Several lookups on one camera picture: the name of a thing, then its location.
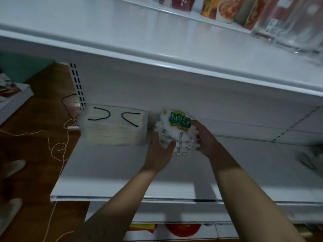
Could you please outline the person's left hand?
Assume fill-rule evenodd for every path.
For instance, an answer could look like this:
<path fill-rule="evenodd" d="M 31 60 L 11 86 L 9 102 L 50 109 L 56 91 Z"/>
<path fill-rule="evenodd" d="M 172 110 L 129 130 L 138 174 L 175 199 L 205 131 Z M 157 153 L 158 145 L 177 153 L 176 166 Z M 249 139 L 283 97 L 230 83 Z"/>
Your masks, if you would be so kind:
<path fill-rule="evenodd" d="M 142 170 L 158 173 L 167 166 L 171 157 L 164 152 L 164 149 L 160 145 L 159 133 L 153 132 Z"/>

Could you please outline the person's right hand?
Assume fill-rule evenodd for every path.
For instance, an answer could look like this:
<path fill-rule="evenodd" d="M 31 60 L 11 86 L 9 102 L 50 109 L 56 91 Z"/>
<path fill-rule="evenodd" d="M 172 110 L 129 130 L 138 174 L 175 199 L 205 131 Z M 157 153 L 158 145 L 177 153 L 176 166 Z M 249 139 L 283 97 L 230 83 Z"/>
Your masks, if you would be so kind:
<path fill-rule="evenodd" d="M 208 159 L 214 158 L 220 148 L 220 143 L 205 126 L 203 131 L 197 132 L 197 140 L 200 144 L 199 151 Z"/>

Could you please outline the bundle of green label mask packets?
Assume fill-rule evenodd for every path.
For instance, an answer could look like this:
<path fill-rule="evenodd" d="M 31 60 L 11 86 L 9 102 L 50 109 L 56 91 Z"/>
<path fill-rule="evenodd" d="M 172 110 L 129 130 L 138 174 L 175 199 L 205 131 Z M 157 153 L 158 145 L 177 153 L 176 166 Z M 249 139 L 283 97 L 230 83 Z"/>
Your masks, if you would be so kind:
<path fill-rule="evenodd" d="M 166 148 L 172 141 L 176 142 L 174 156 L 190 156 L 192 150 L 200 147 L 197 142 L 197 130 L 190 124 L 193 117 L 180 110 L 163 109 L 160 121 L 157 121 L 154 131 L 159 134 L 159 142 Z"/>

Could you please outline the person's left forearm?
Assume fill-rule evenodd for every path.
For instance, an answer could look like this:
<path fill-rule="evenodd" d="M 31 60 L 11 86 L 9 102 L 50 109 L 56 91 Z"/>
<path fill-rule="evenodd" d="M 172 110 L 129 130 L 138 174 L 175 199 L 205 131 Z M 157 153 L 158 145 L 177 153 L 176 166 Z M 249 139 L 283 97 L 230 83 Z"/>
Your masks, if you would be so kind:
<path fill-rule="evenodd" d="M 162 167 L 145 164 L 66 242 L 122 242 L 143 197 Z"/>

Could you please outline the person's right forearm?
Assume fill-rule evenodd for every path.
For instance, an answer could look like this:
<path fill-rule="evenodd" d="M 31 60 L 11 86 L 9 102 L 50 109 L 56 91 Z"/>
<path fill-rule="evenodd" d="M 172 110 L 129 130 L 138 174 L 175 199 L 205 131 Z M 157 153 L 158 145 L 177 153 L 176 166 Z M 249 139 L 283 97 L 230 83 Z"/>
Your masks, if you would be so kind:
<path fill-rule="evenodd" d="M 222 200 L 244 242 L 306 242 L 276 203 L 219 143 L 207 155 Z"/>

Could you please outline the white shelf back panel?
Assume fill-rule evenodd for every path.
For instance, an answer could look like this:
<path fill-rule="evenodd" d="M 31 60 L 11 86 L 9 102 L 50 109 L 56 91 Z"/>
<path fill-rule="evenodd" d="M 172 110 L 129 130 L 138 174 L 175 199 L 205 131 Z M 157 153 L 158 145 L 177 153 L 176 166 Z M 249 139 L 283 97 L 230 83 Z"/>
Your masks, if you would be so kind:
<path fill-rule="evenodd" d="M 155 124 L 163 109 L 180 110 L 214 135 L 293 145 L 323 143 L 323 99 L 192 73 L 79 66 L 90 104 L 146 111 Z"/>

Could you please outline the white metal shelf board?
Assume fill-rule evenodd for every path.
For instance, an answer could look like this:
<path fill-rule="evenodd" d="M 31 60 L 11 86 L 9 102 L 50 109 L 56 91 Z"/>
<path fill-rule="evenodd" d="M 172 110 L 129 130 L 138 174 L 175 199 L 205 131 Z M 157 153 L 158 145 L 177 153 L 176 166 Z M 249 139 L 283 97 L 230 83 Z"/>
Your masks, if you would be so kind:
<path fill-rule="evenodd" d="M 306 145 L 323 140 L 323 117 L 310 116 L 289 131 L 200 119 L 240 166 L 276 202 L 323 202 L 323 178 L 298 162 Z M 90 146 L 81 136 L 59 177 L 52 201 L 106 201 L 142 167 L 148 143 Z M 222 200 L 208 159 L 198 151 L 174 156 L 148 188 L 144 201 Z"/>
<path fill-rule="evenodd" d="M 323 97 L 323 66 L 124 0 L 0 0 L 0 49 L 74 63 L 108 57 Z"/>

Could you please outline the round red item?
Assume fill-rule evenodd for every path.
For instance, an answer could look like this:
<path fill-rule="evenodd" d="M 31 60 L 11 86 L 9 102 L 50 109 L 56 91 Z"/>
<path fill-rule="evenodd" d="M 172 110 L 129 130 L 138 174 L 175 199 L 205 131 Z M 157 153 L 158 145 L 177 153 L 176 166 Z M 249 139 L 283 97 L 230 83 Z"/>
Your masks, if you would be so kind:
<path fill-rule="evenodd" d="M 195 235 L 201 228 L 202 224 L 184 224 L 173 223 L 165 224 L 166 228 L 177 237 L 190 237 Z"/>

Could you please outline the yellow and red packet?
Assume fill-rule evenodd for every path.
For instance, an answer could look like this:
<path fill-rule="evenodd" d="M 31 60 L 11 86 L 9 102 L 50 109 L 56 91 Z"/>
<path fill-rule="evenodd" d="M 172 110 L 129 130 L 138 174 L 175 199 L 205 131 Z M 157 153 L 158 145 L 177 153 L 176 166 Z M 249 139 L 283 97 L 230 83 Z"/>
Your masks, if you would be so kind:
<path fill-rule="evenodd" d="M 147 231 L 147 232 L 150 232 L 153 234 L 156 228 L 157 228 L 157 224 L 132 223 L 129 226 L 128 232 L 130 232 L 130 231 Z"/>

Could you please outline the white slotted shelf upright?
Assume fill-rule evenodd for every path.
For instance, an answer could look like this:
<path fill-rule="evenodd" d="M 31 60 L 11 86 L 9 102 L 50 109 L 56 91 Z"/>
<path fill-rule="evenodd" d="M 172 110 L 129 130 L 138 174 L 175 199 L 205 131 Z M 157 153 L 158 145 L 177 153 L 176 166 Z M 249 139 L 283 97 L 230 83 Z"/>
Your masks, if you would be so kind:
<path fill-rule="evenodd" d="M 79 66 L 74 63 L 68 63 L 70 75 L 73 81 L 73 85 L 77 94 L 77 98 L 80 104 L 80 110 L 86 109 L 86 98 L 83 92 L 83 86 L 82 86 L 82 77 L 80 74 Z"/>

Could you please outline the orange food packet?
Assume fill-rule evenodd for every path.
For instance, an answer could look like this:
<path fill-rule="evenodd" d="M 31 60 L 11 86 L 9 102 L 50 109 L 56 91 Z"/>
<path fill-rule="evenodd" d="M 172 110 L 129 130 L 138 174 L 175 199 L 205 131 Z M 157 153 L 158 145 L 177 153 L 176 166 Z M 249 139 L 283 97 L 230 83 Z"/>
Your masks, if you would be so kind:
<path fill-rule="evenodd" d="M 217 9 L 222 0 L 204 0 L 201 15 L 216 20 Z"/>

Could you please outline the white food packet with picture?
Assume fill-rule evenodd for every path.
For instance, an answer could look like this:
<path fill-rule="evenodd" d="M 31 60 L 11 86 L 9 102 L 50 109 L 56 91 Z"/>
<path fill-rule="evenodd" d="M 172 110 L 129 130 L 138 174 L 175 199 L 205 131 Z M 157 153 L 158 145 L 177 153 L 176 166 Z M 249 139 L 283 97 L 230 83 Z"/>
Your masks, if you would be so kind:
<path fill-rule="evenodd" d="M 231 24 L 245 0 L 220 0 L 217 6 L 216 21 Z"/>

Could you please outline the dark red box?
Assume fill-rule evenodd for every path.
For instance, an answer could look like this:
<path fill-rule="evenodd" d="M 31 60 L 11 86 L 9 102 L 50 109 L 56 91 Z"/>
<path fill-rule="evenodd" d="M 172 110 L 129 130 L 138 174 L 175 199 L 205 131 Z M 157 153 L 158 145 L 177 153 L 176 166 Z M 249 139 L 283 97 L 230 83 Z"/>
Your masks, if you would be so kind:
<path fill-rule="evenodd" d="M 195 0 L 172 0 L 171 7 L 184 12 L 191 12 Z"/>

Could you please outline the red food packet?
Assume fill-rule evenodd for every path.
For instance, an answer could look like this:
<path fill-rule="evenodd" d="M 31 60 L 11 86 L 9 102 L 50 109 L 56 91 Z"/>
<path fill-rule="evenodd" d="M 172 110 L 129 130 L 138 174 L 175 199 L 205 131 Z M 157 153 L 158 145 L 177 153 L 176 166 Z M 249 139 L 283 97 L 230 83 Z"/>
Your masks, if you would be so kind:
<path fill-rule="evenodd" d="M 255 0 L 254 1 L 251 11 L 250 11 L 250 13 L 247 17 L 247 20 L 244 24 L 244 28 L 246 28 L 250 31 L 254 28 L 257 20 L 260 18 L 261 13 L 266 6 L 267 2 L 268 2 L 268 0 Z"/>

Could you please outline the clear glass jar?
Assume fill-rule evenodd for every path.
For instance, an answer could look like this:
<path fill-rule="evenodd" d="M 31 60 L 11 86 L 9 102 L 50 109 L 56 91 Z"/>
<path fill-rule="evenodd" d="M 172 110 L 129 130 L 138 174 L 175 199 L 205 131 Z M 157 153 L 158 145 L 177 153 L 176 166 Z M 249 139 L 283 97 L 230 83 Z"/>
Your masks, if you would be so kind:
<path fill-rule="evenodd" d="M 323 65 L 323 0 L 302 0 L 276 35 L 273 45 Z"/>
<path fill-rule="evenodd" d="M 268 0 L 252 35 L 272 43 L 300 0 Z"/>

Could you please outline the white slipper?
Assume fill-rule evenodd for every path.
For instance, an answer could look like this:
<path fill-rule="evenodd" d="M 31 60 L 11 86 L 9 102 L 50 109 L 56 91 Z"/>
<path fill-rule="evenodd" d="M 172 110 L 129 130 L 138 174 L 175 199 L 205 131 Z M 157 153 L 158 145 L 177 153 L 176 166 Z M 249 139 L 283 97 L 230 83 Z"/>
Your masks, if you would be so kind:
<path fill-rule="evenodd" d="M 2 236 L 7 227 L 13 221 L 21 209 L 22 204 L 23 201 L 21 198 L 14 198 L 0 206 L 0 236 Z"/>
<path fill-rule="evenodd" d="M 15 161 L 5 161 L 0 159 L 0 180 L 6 179 L 22 170 L 26 165 L 23 159 Z"/>

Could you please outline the white side shelf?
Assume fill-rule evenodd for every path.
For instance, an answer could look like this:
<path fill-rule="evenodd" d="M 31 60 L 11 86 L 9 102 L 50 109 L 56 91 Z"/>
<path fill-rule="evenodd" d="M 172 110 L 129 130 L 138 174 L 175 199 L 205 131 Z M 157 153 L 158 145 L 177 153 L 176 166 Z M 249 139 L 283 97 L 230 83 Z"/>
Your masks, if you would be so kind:
<path fill-rule="evenodd" d="M 0 125 L 34 96 L 30 85 L 17 83 L 17 86 L 21 89 L 21 92 L 9 97 L 6 101 L 0 102 Z"/>

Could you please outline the colourful packets on side shelf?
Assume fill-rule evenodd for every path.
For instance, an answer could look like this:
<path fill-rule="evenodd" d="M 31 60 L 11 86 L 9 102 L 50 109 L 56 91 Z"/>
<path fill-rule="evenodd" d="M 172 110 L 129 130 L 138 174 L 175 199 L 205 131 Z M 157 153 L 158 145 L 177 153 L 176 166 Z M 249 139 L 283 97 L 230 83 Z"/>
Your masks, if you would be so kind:
<path fill-rule="evenodd" d="M 20 92 L 21 89 L 5 73 L 0 73 L 0 102 Z"/>

